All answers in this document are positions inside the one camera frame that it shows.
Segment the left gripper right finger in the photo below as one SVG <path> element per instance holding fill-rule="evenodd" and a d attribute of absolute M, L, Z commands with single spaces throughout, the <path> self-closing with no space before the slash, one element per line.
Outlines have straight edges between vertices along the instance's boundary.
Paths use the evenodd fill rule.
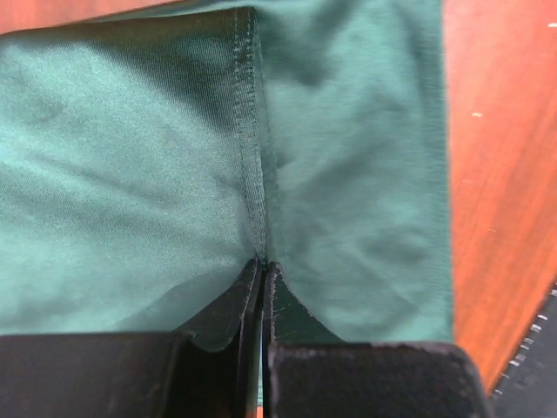
<path fill-rule="evenodd" d="M 347 342 L 271 263 L 262 335 L 265 417 L 491 417 L 479 373 L 438 341 Z"/>

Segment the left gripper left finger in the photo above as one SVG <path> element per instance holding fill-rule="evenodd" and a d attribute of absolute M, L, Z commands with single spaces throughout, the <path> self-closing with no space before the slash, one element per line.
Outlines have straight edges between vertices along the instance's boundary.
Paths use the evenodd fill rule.
<path fill-rule="evenodd" d="M 1 414 L 9 418 L 253 417 L 264 269 L 171 332 L 8 335 Z"/>

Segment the dark green cloth napkin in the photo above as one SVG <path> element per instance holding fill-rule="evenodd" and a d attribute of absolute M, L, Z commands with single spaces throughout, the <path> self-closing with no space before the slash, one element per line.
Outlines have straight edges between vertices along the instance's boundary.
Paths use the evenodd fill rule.
<path fill-rule="evenodd" d="M 451 340 L 439 1 L 1 38 L 1 330 L 173 329 L 253 257 L 344 340 Z"/>

